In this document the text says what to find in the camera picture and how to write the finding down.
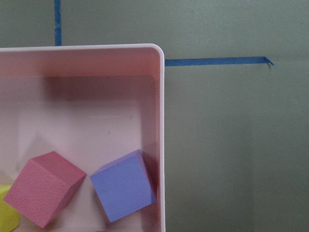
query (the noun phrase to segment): blue cube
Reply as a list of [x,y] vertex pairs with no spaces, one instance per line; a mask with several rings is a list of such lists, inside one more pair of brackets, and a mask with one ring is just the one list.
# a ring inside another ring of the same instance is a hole
[[102,166],[90,179],[110,222],[156,201],[140,150]]

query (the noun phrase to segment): pink plastic container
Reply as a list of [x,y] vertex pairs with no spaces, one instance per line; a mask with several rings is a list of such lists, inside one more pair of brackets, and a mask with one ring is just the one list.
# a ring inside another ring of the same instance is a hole
[[[16,232],[164,232],[164,55],[154,44],[0,48],[0,184],[55,150],[87,172],[45,229],[21,216]],[[89,176],[136,149],[157,202],[107,221]]]

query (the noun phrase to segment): block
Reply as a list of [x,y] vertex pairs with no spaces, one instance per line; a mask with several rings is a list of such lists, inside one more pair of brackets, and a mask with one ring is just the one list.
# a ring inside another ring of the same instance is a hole
[[0,231],[11,232],[19,226],[19,212],[3,201],[11,185],[0,185]]
[[140,150],[102,166],[90,179],[110,222],[156,201]]
[[56,152],[30,159],[4,201],[44,228],[69,203],[86,173]]

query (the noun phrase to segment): yellow foam block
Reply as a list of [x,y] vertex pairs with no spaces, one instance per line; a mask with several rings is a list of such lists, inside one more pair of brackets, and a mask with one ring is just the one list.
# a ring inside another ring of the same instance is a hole
[[3,201],[11,185],[0,185],[0,232],[11,232],[19,225],[19,212]]

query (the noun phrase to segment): horizontal blue tape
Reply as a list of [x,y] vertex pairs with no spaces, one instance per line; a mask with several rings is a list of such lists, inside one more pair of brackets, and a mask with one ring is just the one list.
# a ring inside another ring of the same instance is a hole
[[230,57],[202,59],[166,59],[165,66],[222,65],[222,64],[268,64],[275,65],[267,57]]
[[55,8],[55,46],[62,45],[62,32],[61,32],[61,2],[60,0],[54,0]]

